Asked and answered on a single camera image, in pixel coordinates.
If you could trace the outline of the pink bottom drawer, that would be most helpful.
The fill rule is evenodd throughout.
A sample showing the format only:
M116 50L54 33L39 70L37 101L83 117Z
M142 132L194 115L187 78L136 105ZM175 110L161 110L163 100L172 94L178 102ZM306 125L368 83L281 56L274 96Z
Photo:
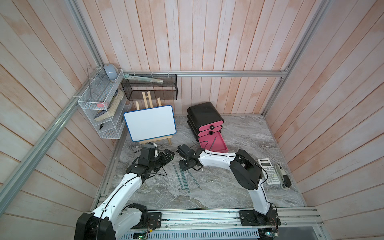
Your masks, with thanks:
M212 142L216 136L217 136L217 139L211 151L219 152L219 153L227 153L229 149L223 139L221 132L216 132L213 135L206 135L206 136L200 137L199 142L200 142L201 148L209 151L212 145Z

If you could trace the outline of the black drawer cabinet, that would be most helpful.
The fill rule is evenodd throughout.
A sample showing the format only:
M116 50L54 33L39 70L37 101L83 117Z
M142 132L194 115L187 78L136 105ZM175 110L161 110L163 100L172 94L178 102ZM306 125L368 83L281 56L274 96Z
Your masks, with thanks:
M219 112L216 110L216 108L211 102L206 102L189 107L187 109L187 118L187 123L190 129L193 131L196 141L199 141L198 128L200 126L220 120L224 121L222 116L219 114Z

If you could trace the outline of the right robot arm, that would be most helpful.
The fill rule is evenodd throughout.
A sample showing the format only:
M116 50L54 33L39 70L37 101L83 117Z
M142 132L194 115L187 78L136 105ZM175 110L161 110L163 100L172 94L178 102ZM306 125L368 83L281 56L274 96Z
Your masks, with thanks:
M182 158L179 165L183 172L198 167L216 167L229 170L240 186L249 191L254 212L267 216L272 210L262 187L262 167L245 150L236 153L219 153L205 149L192 150L181 145L177 153Z

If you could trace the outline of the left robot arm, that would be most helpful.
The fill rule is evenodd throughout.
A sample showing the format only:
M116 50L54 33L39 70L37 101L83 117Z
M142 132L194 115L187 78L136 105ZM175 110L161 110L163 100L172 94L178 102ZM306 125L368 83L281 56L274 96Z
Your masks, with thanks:
M91 213L83 213L77 220L75 240L118 240L129 229L146 224L147 207L133 204L125 214L122 210L145 180L174 159L175 153L159 151L156 145L144 145L139 157L127 168L122 181L104 202Z

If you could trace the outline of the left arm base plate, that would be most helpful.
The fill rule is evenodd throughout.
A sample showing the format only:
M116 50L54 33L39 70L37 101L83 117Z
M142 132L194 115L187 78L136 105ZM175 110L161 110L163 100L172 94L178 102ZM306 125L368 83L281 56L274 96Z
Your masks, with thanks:
M132 227L132 229L159 229L162 224L162 213L154 212L154 213L146 213L141 218L140 222Z

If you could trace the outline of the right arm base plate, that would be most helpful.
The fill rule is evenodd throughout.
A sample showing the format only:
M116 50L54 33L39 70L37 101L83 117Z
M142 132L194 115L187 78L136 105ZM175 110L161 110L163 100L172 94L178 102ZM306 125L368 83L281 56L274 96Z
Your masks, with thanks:
M239 211L239 219L243 227L281 225L278 212L274 209L270 209L266 215L260 214L254 210Z

